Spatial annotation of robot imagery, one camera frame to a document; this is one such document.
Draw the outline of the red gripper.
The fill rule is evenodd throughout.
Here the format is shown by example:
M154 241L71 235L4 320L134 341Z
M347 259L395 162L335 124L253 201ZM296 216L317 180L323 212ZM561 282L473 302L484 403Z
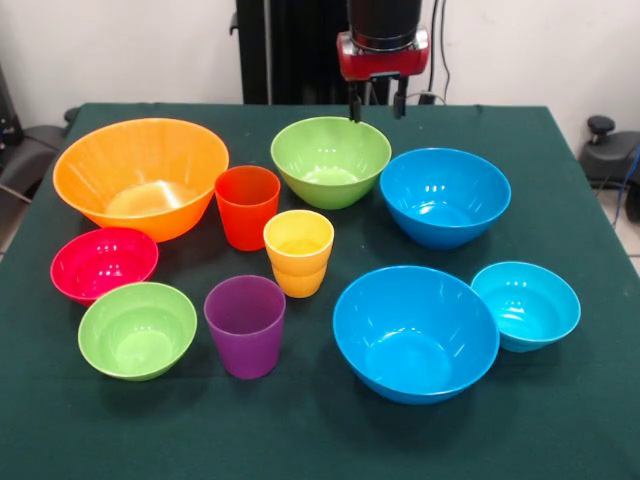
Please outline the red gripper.
M398 77L397 90L393 98L395 119L406 115L408 78L421 74L427 65L430 44L425 28L419 28L407 48L376 52L358 47L350 33L340 32L336 40L340 71L345 80L370 80L374 77ZM348 83L349 118L361 121L361 98L357 82Z

